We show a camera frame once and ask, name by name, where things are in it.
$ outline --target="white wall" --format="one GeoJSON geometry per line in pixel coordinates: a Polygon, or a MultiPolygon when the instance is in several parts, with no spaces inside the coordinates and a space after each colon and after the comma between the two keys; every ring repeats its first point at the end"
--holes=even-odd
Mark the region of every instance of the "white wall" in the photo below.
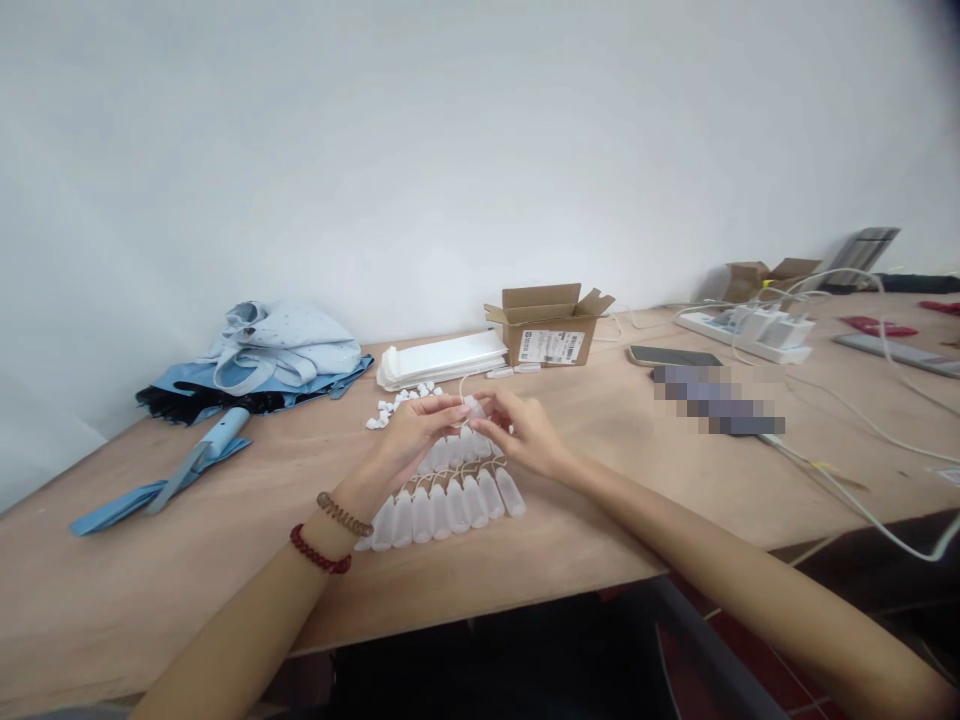
{"type": "Polygon", "coordinates": [[[687,298],[867,225],[904,228],[883,267],[957,269],[941,10],[3,3],[0,508],[247,298],[374,341],[477,327],[517,285],[687,298]]]}

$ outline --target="red beaded bracelet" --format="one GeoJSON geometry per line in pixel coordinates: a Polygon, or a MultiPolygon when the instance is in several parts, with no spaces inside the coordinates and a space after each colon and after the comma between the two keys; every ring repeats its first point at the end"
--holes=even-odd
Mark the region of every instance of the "red beaded bracelet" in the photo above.
{"type": "Polygon", "coordinates": [[[319,567],[321,570],[331,573],[332,575],[343,575],[345,572],[347,572],[347,570],[350,569],[350,563],[353,560],[351,555],[347,555],[345,558],[340,560],[328,560],[312,547],[307,545],[306,541],[300,537],[300,529],[302,527],[303,523],[300,523],[290,531],[290,542],[292,542],[293,546],[303,553],[303,555],[305,555],[310,562],[319,567]]]}

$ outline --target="power strip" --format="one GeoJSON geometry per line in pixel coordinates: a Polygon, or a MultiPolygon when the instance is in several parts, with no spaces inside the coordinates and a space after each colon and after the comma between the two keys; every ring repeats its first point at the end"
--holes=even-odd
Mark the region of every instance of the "power strip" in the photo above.
{"type": "MultiPolygon", "coordinates": [[[[733,339],[733,330],[729,325],[719,324],[712,315],[706,313],[685,313],[678,317],[674,322],[682,328],[693,330],[701,335],[706,335],[713,340],[719,340],[729,347],[733,339]]],[[[752,355],[762,357],[764,360],[775,362],[779,365],[799,365],[808,357],[812,348],[809,345],[784,350],[764,345],[756,340],[745,340],[737,336],[737,350],[743,350],[752,355]]]]}

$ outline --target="red object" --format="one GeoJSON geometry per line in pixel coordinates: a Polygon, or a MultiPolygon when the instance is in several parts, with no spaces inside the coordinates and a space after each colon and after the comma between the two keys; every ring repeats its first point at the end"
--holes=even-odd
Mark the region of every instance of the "red object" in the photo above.
{"type": "Polygon", "coordinates": [[[293,543],[293,546],[297,550],[306,555],[310,562],[321,568],[324,572],[330,573],[331,575],[343,575],[345,572],[347,572],[347,570],[350,569],[350,563],[353,561],[353,556],[347,555],[341,560],[328,560],[312,547],[307,545],[306,541],[300,537],[300,530],[302,527],[303,523],[300,523],[290,531],[290,542],[293,543]]]}
{"type": "Polygon", "coordinates": [[[950,303],[947,305],[946,303],[938,303],[933,300],[924,300],[920,303],[920,307],[945,312],[949,315],[960,315],[960,303],[950,303]]]}
{"type": "MultiPolygon", "coordinates": [[[[868,318],[863,315],[850,315],[840,319],[848,325],[853,325],[853,327],[860,332],[865,332],[867,335],[873,335],[874,337],[880,337],[879,320],[874,320],[873,318],[868,318]]],[[[908,335],[916,335],[917,332],[919,332],[913,328],[888,322],[883,324],[883,330],[887,337],[907,337],[908,335]]]]}

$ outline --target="smartphone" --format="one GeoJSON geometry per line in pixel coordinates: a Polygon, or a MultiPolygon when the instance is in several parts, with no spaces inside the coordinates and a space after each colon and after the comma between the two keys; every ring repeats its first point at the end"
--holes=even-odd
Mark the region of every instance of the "smartphone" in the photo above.
{"type": "Polygon", "coordinates": [[[723,365],[716,355],[699,353],[693,350],[670,350],[651,348],[643,345],[631,345],[627,348],[627,359],[634,365],[656,367],[657,365],[723,365]]]}

